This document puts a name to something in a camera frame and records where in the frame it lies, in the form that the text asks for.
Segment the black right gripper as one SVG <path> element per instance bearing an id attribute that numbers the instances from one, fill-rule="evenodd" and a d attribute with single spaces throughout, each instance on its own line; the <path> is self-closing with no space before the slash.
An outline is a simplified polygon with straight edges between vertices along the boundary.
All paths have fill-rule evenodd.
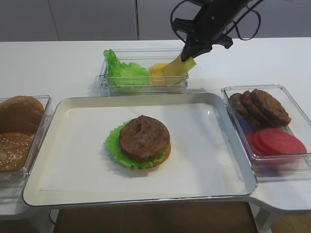
<path id="1" fill-rule="evenodd" d="M 194 19 L 175 18 L 173 31 L 187 35 L 181 61 L 209 53 L 214 44 L 230 48 L 233 41 L 224 31 L 247 4 L 246 0 L 211 0 L 201 6 Z"/>

